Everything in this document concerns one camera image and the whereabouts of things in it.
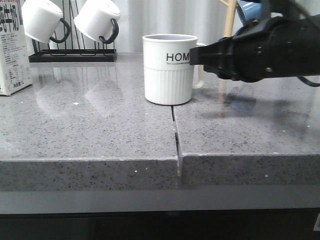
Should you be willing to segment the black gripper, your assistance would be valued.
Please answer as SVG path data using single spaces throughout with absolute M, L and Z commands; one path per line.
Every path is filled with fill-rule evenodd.
M 261 17 L 251 18 L 233 37 L 189 50 L 190 65 L 224 80 L 254 83 L 267 78 L 320 74 L 320 16 L 295 0 L 262 0 Z

